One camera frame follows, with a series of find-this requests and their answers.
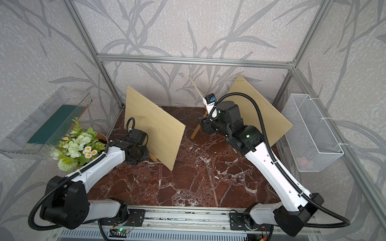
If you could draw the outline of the plywood board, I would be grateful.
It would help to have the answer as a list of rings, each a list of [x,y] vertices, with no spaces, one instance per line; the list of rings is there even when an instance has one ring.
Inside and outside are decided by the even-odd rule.
[[[199,90],[199,88],[195,85],[195,82],[193,81],[193,79],[192,79],[190,76],[189,76],[188,78],[189,78],[189,80],[191,81],[191,84],[193,85],[193,87],[195,88],[195,90],[197,91],[197,93],[198,93],[200,99],[203,100],[204,96],[203,96],[202,92],[201,92],[201,91]]]
[[[148,134],[149,152],[173,171],[185,124],[130,86],[127,87],[124,112],[125,121],[134,118],[135,128]]]
[[[286,132],[292,128],[292,124],[286,119],[269,101],[265,99],[244,77],[239,75],[233,82],[230,93],[244,93],[257,103],[265,124],[269,144],[273,146]],[[241,117],[245,125],[253,125],[260,131],[260,122],[253,104],[246,98],[240,96],[231,96],[227,100],[233,101],[238,105]]]

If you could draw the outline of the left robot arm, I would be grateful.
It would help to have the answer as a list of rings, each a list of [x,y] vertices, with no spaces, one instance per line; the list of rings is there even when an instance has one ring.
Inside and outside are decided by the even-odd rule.
[[[150,156],[148,134],[136,129],[135,122],[133,117],[127,121],[127,133],[119,140],[103,143],[92,128],[84,131],[74,120],[74,128],[51,152],[58,167],[68,175],[55,176],[48,182],[45,195],[28,216],[29,227],[44,231],[75,229],[103,219],[128,221],[131,215],[124,201],[90,200],[87,195],[115,167],[124,162],[137,165]]]

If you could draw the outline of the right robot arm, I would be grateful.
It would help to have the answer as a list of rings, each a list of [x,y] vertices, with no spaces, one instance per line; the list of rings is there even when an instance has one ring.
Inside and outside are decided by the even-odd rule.
[[[228,100],[231,96],[244,97],[251,102],[260,128],[244,123],[238,105]],[[323,197],[302,186],[276,157],[262,113],[252,97],[233,92],[216,99],[212,93],[202,101],[207,115],[198,119],[201,130],[208,135],[222,135],[261,172],[280,199],[279,203],[255,203],[247,208],[243,215],[248,228],[255,230],[267,224],[280,227],[289,236],[296,236],[305,227],[337,229],[350,226],[346,217],[325,208]]]

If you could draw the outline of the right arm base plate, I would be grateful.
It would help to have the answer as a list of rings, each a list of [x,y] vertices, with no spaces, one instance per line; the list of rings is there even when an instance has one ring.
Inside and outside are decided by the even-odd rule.
[[[244,214],[235,210],[230,210],[229,224],[232,231],[258,231],[258,232],[270,232],[272,230],[271,225],[263,224],[250,224],[245,220]]]

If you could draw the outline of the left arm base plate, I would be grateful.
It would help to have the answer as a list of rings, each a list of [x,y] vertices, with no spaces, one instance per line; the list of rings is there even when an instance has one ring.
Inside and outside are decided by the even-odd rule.
[[[105,226],[129,226],[129,227],[142,227],[145,218],[144,209],[128,209],[128,215],[125,218],[109,218],[102,221],[102,225]]]

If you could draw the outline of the wooden easel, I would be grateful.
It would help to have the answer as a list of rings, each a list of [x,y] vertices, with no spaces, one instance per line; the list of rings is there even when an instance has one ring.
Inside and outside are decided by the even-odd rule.
[[[204,105],[204,108],[205,108],[205,112],[204,112],[204,115],[203,117],[206,117],[208,115],[208,111],[207,111],[207,108],[206,106]],[[190,139],[193,140],[196,135],[198,134],[198,132],[200,131],[201,127],[200,127],[200,124],[197,124],[196,128],[194,129],[193,133],[191,134],[190,136]]]
[[[152,161],[152,162],[158,162],[159,160],[157,159],[157,157],[154,155],[154,154],[152,154],[151,152],[149,152],[149,158],[150,158],[150,160]]]

